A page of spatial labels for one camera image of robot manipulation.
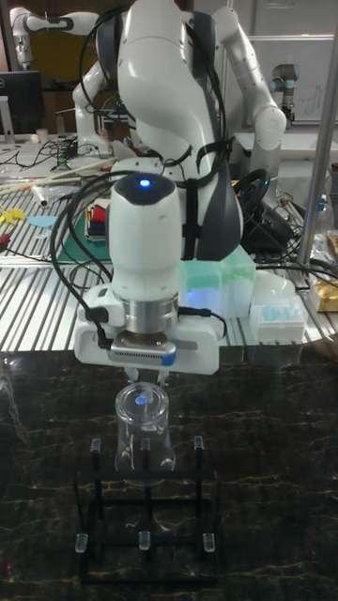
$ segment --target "marble surface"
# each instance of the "marble surface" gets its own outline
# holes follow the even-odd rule
[[[215,376],[168,387],[177,466],[202,435],[223,482],[222,573],[204,588],[80,586],[72,478],[93,438],[113,459],[124,374],[69,352],[1,356],[2,601],[337,601],[338,346],[222,353]]]

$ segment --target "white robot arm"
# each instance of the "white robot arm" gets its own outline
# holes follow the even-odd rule
[[[26,8],[17,7],[10,11],[12,35],[17,52],[19,65],[29,69],[33,60],[29,36],[42,31],[66,31],[73,36],[86,36],[94,27],[99,15],[94,12],[71,12],[62,17],[39,17]]]
[[[276,185],[286,117],[269,92],[253,45],[241,28],[236,12],[229,7],[219,8],[213,18],[253,121],[250,169],[266,169]],[[275,185],[270,185],[269,195],[274,194]]]
[[[30,35],[43,31],[64,31],[73,36],[86,36],[94,27],[99,15],[94,12],[71,12],[62,17],[44,17],[36,15],[26,8],[13,8],[10,11],[12,34],[19,65],[23,70],[30,67],[34,60],[30,47]],[[84,77],[84,86],[91,100],[103,87],[104,75],[97,61]],[[110,149],[106,141],[96,133],[94,116],[87,111],[88,100],[80,85],[73,92],[75,104],[76,130],[78,134],[79,154],[107,156]]]
[[[132,174],[112,189],[113,281],[86,294],[92,315],[79,311],[75,354],[82,362],[162,374],[212,374],[219,366],[222,323],[179,314],[178,265],[180,258],[225,258],[240,243],[242,216],[226,160],[217,163],[215,106],[192,76],[186,32],[172,0],[137,0],[124,23],[119,93],[138,135],[161,157],[126,159],[112,171],[117,179],[121,169]],[[264,169],[269,153],[278,152],[284,114],[254,66],[254,51],[236,18],[220,37],[237,76],[251,85],[246,98],[256,130],[254,157]],[[236,69],[239,58],[250,64],[248,69]],[[243,92],[247,85],[242,84]],[[105,329],[103,344],[93,315]]]

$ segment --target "black cable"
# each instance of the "black cable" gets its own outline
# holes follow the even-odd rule
[[[97,188],[94,188],[91,191],[91,194],[97,194],[97,193],[105,193],[107,190],[110,190],[111,186],[109,185],[109,182],[107,183],[106,186],[103,186],[102,184],[100,186],[98,186]],[[93,199],[89,200],[85,205],[83,205],[78,211],[77,213],[74,213],[72,220],[76,223],[76,220],[78,217],[80,217],[80,215],[84,212],[85,208],[90,207],[90,205],[93,204]]]
[[[259,227],[261,230],[263,230],[264,233],[265,233],[265,235],[267,235],[269,238],[271,238],[273,240],[273,242],[275,244],[277,244],[277,246],[280,246],[280,248],[284,252],[284,247],[282,246],[282,244],[280,244],[280,242],[276,238],[274,238],[269,232],[267,232],[265,230],[265,228],[260,223],[258,223],[253,217],[251,217],[250,220],[253,221],[257,225],[257,227]],[[321,278],[318,275],[318,273],[322,273],[323,275],[329,275],[331,277],[330,273],[328,273],[328,272],[325,273],[324,271],[319,271],[319,270],[316,270],[316,269],[312,270],[311,268],[307,267],[303,263],[300,263],[297,259],[294,259],[294,257],[290,253],[286,252],[285,254],[287,255],[287,257],[292,262],[291,265],[288,265],[287,263],[285,265],[283,265],[283,266],[276,266],[276,265],[272,264],[272,266],[269,266],[269,265],[264,265],[263,266],[263,265],[261,265],[261,266],[258,266],[257,268],[258,269],[265,269],[265,270],[268,270],[268,269],[273,269],[273,270],[283,269],[283,270],[297,270],[297,271],[302,271],[304,273],[307,273],[308,275],[309,274],[314,275],[314,277],[316,277],[318,280],[322,280],[323,282],[326,282],[327,284],[330,284],[330,282],[328,282],[328,280],[325,280],[324,278]],[[331,284],[331,285],[334,288],[338,288],[338,285],[335,285],[335,284]]]
[[[90,263],[90,261],[86,261],[85,263],[82,263],[82,264],[78,263],[78,265],[76,265],[69,274],[69,281],[70,281],[71,285],[73,285],[78,290],[82,290],[83,292],[85,292],[86,290],[90,290],[91,286],[75,284],[74,280],[76,278],[78,270],[80,270],[80,269],[84,269],[86,271],[91,271],[92,273],[94,273],[94,275],[97,275],[99,277],[100,281],[104,284],[104,280],[103,280],[102,276],[99,273],[97,273],[96,271],[87,267],[86,266],[87,263]]]
[[[100,109],[97,109],[94,106],[93,101],[89,98],[89,96],[87,94],[87,91],[85,89],[85,84],[84,84],[84,70],[83,70],[85,51],[86,51],[86,48],[88,46],[89,41],[97,33],[99,27],[102,24],[106,23],[106,21],[109,21],[110,19],[112,19],[113,17],[117,17],[118,15],[122,14],[125,10],[126,9],[123,8],[123,7],[112,8],[112,9],[107,10],[106,12],[104,12],[102,15],[100,15],[100,17],[96,21],[94,27],[91,29],[91,31],[86,36],[86,38],[84,40],[84,45],[83,45],[81,53],[80,53],[80,64],[79,64],[80,85],[81,85],[81,88],[82,88],[82,90],[84,92],[84,96],[85,96],[85,98],[86,98],[89,106],[91,106],[94,109],[94,112],[95,112],[96,115],[103,115],[103,113],[100,111]]]
[[[172,166],[172,165],[168,165],[168,164],[167,164],[167,163],[168,163],[168,161],[171,161],[171,160],[172,160],[172,159],[167,159],[166,161],[163,161],[163,163],[162,163],[162,165],[163,165],[163,168],[162,168],[162,170],[161,170],[161,173],[160,173],[160,175],[161,175],[161,176],[163,175],[163,173],[164,173],[164,171],[165,171],[166,167],[168,167],[168,166],[169,166],[169,167],[171,167],[171,166]],[[187,181],[187,179],[186,179],[186,177],[185,177],[185,173],[184,173],[184,168],[183,168],[183,165],[181,165],[181,163],[180,163],[180,162],[178,162],[178,163],[177,163],[177,167],[179,167],[179,168],[180,168],[180,170],[181,170],[181,172],[182,172],[183,181],[184,181],[184,182],[186,182],[186,181]]]
[[[223,336],[225,337],[227,328],[225,319],[217,313],[213,313],[210,309],[194,309],[193,307],[178,307],[178,316],[198,316],[198,317],[216,317],[223,323]]]
[[[109,271],[105,268],[105,266],[102,263],[100,263],[100,261],[93,254],[90,253],[90,251],[88,251],[88,249],[79,240],[79,238],[78,238],[78,236],[77,236],[77,234],[75,232],[73,223],[72,223],[72,218],[74,216],[74,212],[75,212],[76,208],[79,206],[80,202],[83,200],[83,194],[84,194],[84,192],[86,192],[86,190],[89,190],[91,186],[93,186],[98,181],[103,181],[105,179],[111,179],[112,177],[115,177],[115,176],[118,176],[118,177],[120,177],[120,176],[126,176],[126,175],[129,175],[130,173],[134,173],[134,172],[133,171],[127,171],[127,170],[125,170],[125,171],[115,171],[113,173],[110,172],[110,173],[106,173],[106,174],[104,174],[102,176],[96,177],[93,181],[88,182],[79,193],[75,194],[74,199],[70,202],[69,207],[68,207],[68,225],[69,225],[70,234],[72,235],[72,237],[75,240],[76,244],[81,248],[81,250],[84,251],[84,253],[92,261],[94,261],[94,263],[96,263],[96,265],[98,265],[98,267],[100,267],[104,271],[104,273],[107,275],[107,277],[109,277],[110,280],[112,279],[112,276],[109,273]],[[111,181],[109,183],[110,187],[113,187],[114,184],[115,184],[114,181]]]
[[[256,263],[259,263],[259,264],[264,264],[265,262],[269,262],[269,263],[273,263],[273,262],[280,263],[280,262],[281,262],[281,261],[283,261],[285,258],[287,258],[287,257],[288,257],[290,254],[292,254],[292,253],[295,253],[295,252],[297,251],[297,249],[299,248],[299,246],[300,246],[300,237],[301,237],[301,227],[300,227],[300,225],[299,225],[299,224],[296,222],[296,220],[295,220],[295,218],[294,218],[293,214],[291,213],[291,211],[290,211],[290,210],[289,210],[287,207],[278,206],[278,207],[275,207],[275,208],[273,209],[273,210],[274,210],[274,211],[275,211],[277,214],[280,214],[280,213],[278,212],[278,209],[282,209],[282,210],[284,210],[284,211],[287,213],[287,215],[289,215],[289,217],[291,217],[291,218],[292,218],[292,220],[293,220],[293,224],[291,224],[291,227],[292,227],[292,229],[293,229],[293,235],[292,235],[292,237],[290,238],[290,240],[291,240],[291,239],[294,239],[294,241],[293,241],[293,243],[291,244],[291,246],[288,246],[288,247],[287,247],[287,249],[286,249],[286,252],[284,251],[284,253],[283,253],[282,255],[280,255],[280,254],[279,254],[279,255],[278,255],[278,257],[276,257],[276,258],[271,258],[271,257],[270,257],[269,259],[265,259],[265,258],[260,258],[260,257],[257,257],[257,258],[255,259],[255,262],[256,262]],[[247,219],[244,221],[244,224],[246,224],[248,221],[250,221],[250,217],[253,217],[253,218],[254,218],[254,213],[252,213],[252,215],[251,215],[251,216],[247,217]],[[252,233],[253,233],[253,232],[254,232],[254,231],[255,231],[255,230],[256,230],[256,229],[259,227],[259,224],[258,224],[258,222],[255,222],[255,223],[256,223],[256,225],[255,225],[255,227],[254,227],[253,231],[251,232],[251,234],[252,234]]]
[[[63,222],[63,220],[66,217],[70,218],[70,220],[71,220],[71,217],[73,216],[76,208],[79,206],[79,204],[82,202],[83,198],[85,197],[85,193],[91,193],[92,192],[91,188],[93,188],[94,185],[97,184],[98,182],[104,182],[105,179],[112,178],[114,176],[118,176],[119,177],[119,176],[122,176],[122,175],[126,175],[126,172],[114,172],[113,174],[112,173],[108,173],[108,174],[103,174],[102,176],[99,176],[99,177],[95,177],[94,180],[88,182],[84,186],[84,188],[81,190],[80,193],[74,194],[74,197],[73,197],[72,201],[69,203],[69,205],[67,207],[64,208],[64,210],[58,216],[58,218],[56,220],[56,223],[54,224],[54,227],[53,227],[53,230],[52,230],[52,234],[51,234],[51,240],[50,240],[51,259],[52,259],[55,271],[58,274],[59,279],[63,282],[63,284],[66,286],[66,288],[70,292],[70,294],[72,294],[76,298],[76,300],[78,302],[80,302],[80,304],[84,307],[84,309],[86,310],[87,314],[90,316],[90,318],[92,319],[93,323],[95,324],[95,326],[97,328],[97,331],[98,331],[99,345],[100,345],[101,348],[110,348],[111,341],[107,340],[104,328],[101,326],[100,322],[97,320],[95,312],[93,312],[90,309],[90,307],[83,300],[83,298],[81,297],[81,295],[77,292],[77,290],[74,288],[74,286],[71,284],[71,282],[69,282],[69,280],[67,279],[67,277],[65,276],[65,274],[60,269],[59,262],[58,262],[57,257],[56,257],[55,242],[56,242],[56,237],[57,237],[59,228],[61,226],[61,223]],[[98,261],[98,259],[95,256],[93,256],[86,248],[84,248],[84,251],[98,265],[98,267],[100,267],[102,270],[104,270],[108,274],[109,279],[111,279],[111,274]]]
[[[95,273],[95,275],[98,275],[98,276],[99,276],[99,278],[100,278],[100,280],[101,280],[101,281],[102,281],[102,283],[104,284],[104,280],[103,280],[102,276],[101,276],[99,273],[97,273],[96,271],[94,271],[94,270],[92,270],[91,268],[87,267],[87,265],[88,265],[88,263],[90,263],[90,261],[85,261],[84,263],[81,263],[80,261],[77,261],[76,259],[74,259],[74,257],[70,256],[70,254],[69,254],[69,252],[66,250],[66,248],[65,248],[65,246],[64,246],[64,244],[63,244],[63,242],[61,242],[61,247],[62,247],[62,250],[63,250],[63,252],[64,252],[64,253],[67,255],[67,257],[70,259],[70,261],[71,261],[72,263],[75,263],[75,264],[76,264],[76,267],[74,268],[74,270],[77,270],[77,269],[79,269],[79,268],[84,268],[84,269],[85,269],[85,270],[87,270],[87,271],[91,271],[92,273]],[[70,279],[70,280],[71,280],[71,274],[72,274],[72,272],[73,272],[74,270],[72,270],[72,271],[70,272],[70,274],[69,274],[69,279]]]
[[[19,148],[19,150],[17,150],[17,152],[9,157],[6,161],[2,161],[0,162],[0,165],[5,165],[5,164],[13,164],[13,165],[18,165],[19,167],[21,167],[22,169],[30,169],[31,167],[35,167],[37,165],[42,164],[43,162],[47,161],[51,156],[53,156],[52,152],[50,151],[48,155],[43,154],[43,151],[46,148],[49,148],[50,150],[52,150],[55,146],[57,145],[57,142],[51,142],[51,141],[47,141],[44,143],[44,145],[39,149],[38,154],[36,156],[36,158],[33,160],[32,163],[30,163],[29,165],[27,164],[23,164],[21,162],[19,162],[19,155],[21,152],[21,149]],[[38,161],[38,157],[39,156],[43,156],[44,158],[41,161]]]
[[[63,222],[64,218],[68,214],[68,210],[69,210],[68,207],[64,208],[64,210],[58,216],[58,218],[54,224],[53,230],[52,230],[51,240],[50,240],[50,251],[51,251],[52,263],[54,265],[54,269],[55,269],[59,279],[61,280],[61,282],[63,282],[63,284],[68,289],[70,294],[72,294],[73,297],[75,297],[75,299],[84,307],[84,310],[90,315],[90,318],[93,321],[93,323],[95,324],[97,331],[98,331],[100,347],[110,348],[110,341],[107,340],[105,331],[104,331],[103,327],[101,326],[99,320],[97,319],[95,312],[93,312],[90,309],[89,305],[87,305],[87,303],[84,301],[84,299],[79,294],[79,292],[77,292],[77,290],[69,283],[67,277],[65,276],[63,271],[60,269],[60,265],[57,261],[56,249],[55,249],[56,236],[57,236],[58,229],[59,229],[61,223]]]
[[[223,96],[222,96],[222,91],[221,91],[221,86],[220,86],[220,80],[217,75],[217,72],[216,72],[214,66],[212,65],[212,63],[210,62],[210,59],[206,52],[206,49],[205,49],[203,43],[201,42],[200,38],[198,38],[196,33],[193,31],[193,29],[187,24],[186,24],[186,29],[187,29],[188,35],[192,39],[193,44],[198,48],[200,54],[203,56],[203,58],[205,60],[206,67],[207,67],[207,75],[208,75],[209,80],[211,81],[212,89],[214,91],[214,94],[216,96],[217,102],[219,104],[219,109],[220,109],[220,140],[218,142],[223,142],[223,144],[220,145],[218,151],[216,152],[211,171],[206,176],[198,179],[196,182],[197,187],[202,188],[202,187],[206,186],[215,175],[217,175],[223,162],[226,160],[226,154],[227,154],[226,115],[225,115],[225,107],[224,107],[224,103],[223,103]],[[178,182],[177,186],[179,188],[185,188],[186,183]]]
[[[11,248],[6,248],[3,252],[17,254],[18,256],[23,256],[23,258],[25,258],[25,259],[31,259],[32,261],[38,261],[38,263],[51,263],[52,264],[51,259],[47,259],[47,258],[46,259],[38,259],[35,256],[30,256],[29,254],[23,254],[23,253],[19,253],[18,251],[13,251]],[[68,265],[68,263],[60,263],[59,265]]]
[[[338,278],[338,267],[335,269],[335,263],[331,264],[328,263],[328,261],[323,261],[321,259],[310,259],[310,264],[311,265],[318,265],[319,267],[323,268],[324,270],[330,270],[332,272],[332,274]]]
[[[191,155],[192,155],[192,145],[190,145],[189,148],[187,148],[185,153],[182,154],[182,156],[179,159],[166,159],[164,162],[165,162],[166,167],[177,167],[182,162],[184,162],[186,159],[188,159],[188,157],[190,157]]]

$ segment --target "clear plastic cup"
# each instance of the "clear plastic cup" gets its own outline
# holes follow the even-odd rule
[[[148,469],[173,470],[175,453],[169,437],[169,398],[165,391],[155,384],[136,382],[117,395],[115,409],[118,437],[116,470],[142,470],[142,449],[148,445]],[[131,481],[131,484],[144,485],[136,481]]]

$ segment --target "blue indicator light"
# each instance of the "blue indicator light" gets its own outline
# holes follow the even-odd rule
[[[136,403],[136,405],[145,405],[146,397],[145,396],[137,396],[137,398],[135,398],[135,403]]]

